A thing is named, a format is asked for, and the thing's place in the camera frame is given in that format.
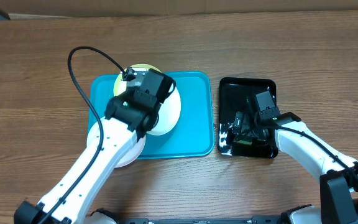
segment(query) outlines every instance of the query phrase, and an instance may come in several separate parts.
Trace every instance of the table surface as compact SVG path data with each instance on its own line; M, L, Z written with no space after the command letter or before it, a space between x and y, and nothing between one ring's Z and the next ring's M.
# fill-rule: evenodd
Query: table surface
M211 80L215 127L222 77L269 78L278 105L358 159L358 11L0 21L0 222L37 203L86 144L88 109L67 71L69 51L90 45L121 65L199 70ZM84 91L117 73L78 52ZM319 185L288 155L137 161L115 170L91 209L122 216L223 218L319 205Z

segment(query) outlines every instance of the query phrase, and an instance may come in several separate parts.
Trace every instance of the black cable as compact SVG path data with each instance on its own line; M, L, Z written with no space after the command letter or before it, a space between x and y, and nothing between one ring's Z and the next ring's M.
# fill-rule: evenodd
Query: black cable
M257 127L258 125L257 125L257 118L258 118L258 115L259 115L259 112L256 112L255 113L255 115L254 115L254 124L255 124L255 127ZM254 135L256 135L255 134L255 132L252 130L251 131L251 123L249 124L249 129L245 129L245 130L243 130L242 132L240 132L240 134L238 134L235 138L234 138L234 140L236 140L236 141L238 141L243 135L248 135L249 133L253 133Z
M291 131L293 133L299 134L302 137L306 137L307 139L309 139L310 141L315 143L317 146L319 146L326 154L328 154L330 157L332 157L334 159L334 161L336 161L339 165L341 165L343 168L345 168L345 170L347 170L351 174L351 176L353 176L353 178L358 182L358 175L349 166L347 166L342 160L340 160L340 158L338 158L338 156L334 155L321 142L319 142L317 139L311 137L310 135L306 134L305 132L298 131L298 130L295 130L292 128L283 127L283 126L260 126L260 127L268 128L268 129L275 129L275 130L282 129L282 130Z
M85 100L85 103L88 105L88 107L92 111L92 114L96 118L96 121L98 122L99 130L100 130L99 144L98 144L98 147L96 148L95 154L93 155L93 157L92 157L91 161L89 162L89 164L85 167L84 171L80 174L80 176L78 176L78 178L74 181L74 183L70 186L70 188L66 191L66 193L62 197L59 198L58 202L49 210L49 212L46 214L46 216L44 216L43 219L40 222L38 222L38 224L43 224L46 220L48 220L48 218L52 215L52 213L66 200L66 198L71 193L71 191L73 191L73 189L77 186L77 184L85 176L87 171L91 168L91 166L95 162L97 156L99 155L100 151L102 150L103 139L104 139L102 122L101 122L101 120L99 118L98 112L96 112L96 110L93 107L92 103L89 101L88 97L86 96L84 91L81 89L80 85L78 84L78 82L77 82L77 80L76 80L76 78L74 76L73 69L71 67L71 58L73 57L74 52L76 52L77 50L82 50L82 49L93 50L93 51L105 56L107 59L110 60L110 62L115 64L122 71L123 74L125 74L124 69L114 59L112 59L110 56L108 56L107 54L105 54L104 52L102 52L102 51L100 51L100 50L98 50L96 48L93 48L93 47L76 47L73 50L71 50L71 52L68 54L67 67L68 67L68 72L70 73L71 79L73 80L74 86L77 88L78 92L80 92L80 95Z

